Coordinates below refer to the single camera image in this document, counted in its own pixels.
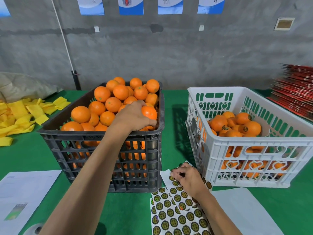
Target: poster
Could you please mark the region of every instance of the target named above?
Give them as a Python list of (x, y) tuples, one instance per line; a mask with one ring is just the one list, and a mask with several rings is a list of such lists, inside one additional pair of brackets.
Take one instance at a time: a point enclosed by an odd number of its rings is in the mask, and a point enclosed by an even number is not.
[(103, 16), (104, 8), (102, 0), (77, 0), (82, 16)]
[(0, 0), (0, 17), (8, 17), (11, 16), (10, 12), (4, 2), (4, 0)]
[(122, 16), (143, 15), (143, 0), (118, 0)]
[(199, 0), (198, 14), (221, 14), (225, 0)]
[(158, 14), (182, 14), (182, 6), (184, 0), (157, 0)]

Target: green tablecloth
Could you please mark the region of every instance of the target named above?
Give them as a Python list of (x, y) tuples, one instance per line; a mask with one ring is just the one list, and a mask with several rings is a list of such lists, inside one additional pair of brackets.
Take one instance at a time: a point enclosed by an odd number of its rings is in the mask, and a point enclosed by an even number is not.
[[(84, 91), (62, 91), (51, 98), (63, 96), (72, 102), (84, 93)], [(184, 123), (187, 118), (188, 92), (164, 90), (163, 93), (165, 129), (162, 135), (162, 169), (166, 170), (176, 167), (186, 159), (190, 162), (194, 162), (194, 159)], [(60, 169), (48, 146), (36, 132), (38, 129), (39, 126), (36, 126), (31, 133), (15, 135), (12, 146), (0, 148), (2, 165), (0, 179), (14, 171)], [(312, 234), (313, 177), (310, 176), (312, 169), (313, 161), (311, 160), (292, 181), (288, 189), (249, 188), (285, 235)], [(20, 234), (33, 224), (45, 222), (69, 186), (67, 178), (61, 173)], [(229, 189), (229, 187), (214, 187), (213, 189)], [(109, 193), (96, 235), (151, 234), (150, 198), (149, 193)]]

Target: forearm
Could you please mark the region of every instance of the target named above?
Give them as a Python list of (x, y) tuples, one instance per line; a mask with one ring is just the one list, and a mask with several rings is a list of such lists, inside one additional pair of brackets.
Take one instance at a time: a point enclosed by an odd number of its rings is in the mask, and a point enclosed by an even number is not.
[(198, 201), (215, 235), (242, 235), (209, 191), (201, 193)]
[(94, 234), (119, 150), (128, 134), (113, 125), (108, 128), (40, 234)]

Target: concrete wall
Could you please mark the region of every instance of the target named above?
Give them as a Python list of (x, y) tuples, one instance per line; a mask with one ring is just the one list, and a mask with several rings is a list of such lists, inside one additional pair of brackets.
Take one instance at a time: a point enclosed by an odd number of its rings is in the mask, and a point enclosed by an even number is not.
[[(266, 88), (279, 63), (312, 65), (313, 0), (226, 0), (221, 15), (197, 14), (198, 0), (184, 0), (182, 15), (158, 15), (157, 0), (144, 0), (143, 16), (120, 16), (117, 0), (104, 0), (105, 16), (54, 1), (84, 90), (115, 76), (155, 78), (165, 89)], [(5, 2), (12, 17), (0, 19), (0, 71), (74, 89), (51, 0)], [(291, 31), (273, 31), (278, 17), (296, 18)], [(152, 23), (163, 31), (152, 33)]]

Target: plastic crate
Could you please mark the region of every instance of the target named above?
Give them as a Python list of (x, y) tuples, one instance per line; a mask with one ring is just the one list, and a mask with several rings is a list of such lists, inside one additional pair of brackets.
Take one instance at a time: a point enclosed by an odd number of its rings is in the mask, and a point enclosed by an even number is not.
[[(161, 141), (164, 129), (162, 83), (156, 94), (159, 96), (157, 129), (131, 132), (127, 137), (126, 141), (130, 141), (131, 148), (129, 149), (125, 143), (123, 144), (115, 164), (109, 192), (154, 192), (161, 187)], [(88, 107), (94, 100), (93, 89), (49, 119), (38, 130), (70, 182), (74, 181), (88, 156), (96, 148), (96, 146), (87, 146), (84, 141), (101, 141), (105, 132), (61, 131), (60, 128), (64, 123), (71, 121), (71, 111), (75, 107)], [(133, 142), (138, 142), (138, 149), (134, 148)], [(145, 149), (141, 149), (141, 142), (145, 142)], [(142, 158), (143, 153), (146, 154), (145, 160)]]
[[(214, 186), (287, 188), (313, 156), (313, 126), (252, 90), (191, 87), (188, 91), (186, 126), (194, 158), (200, 173)], [(264, 119), (270, 127), (269, 135), (256, 138), (214, 135), (207, 120), (224, 111), (247, 112), (252, 118)], [(242, 146), (239, 157), (233, 154), (225, 157), (229, 146)], [(264, 148), (261, 153), (247, 153), (246, 149), (251, 146)], [(225, 160), (230, 164), (226, 163), (227, 167), (222, 169)], [(289, 167), (276, 169), (277, 163)]]

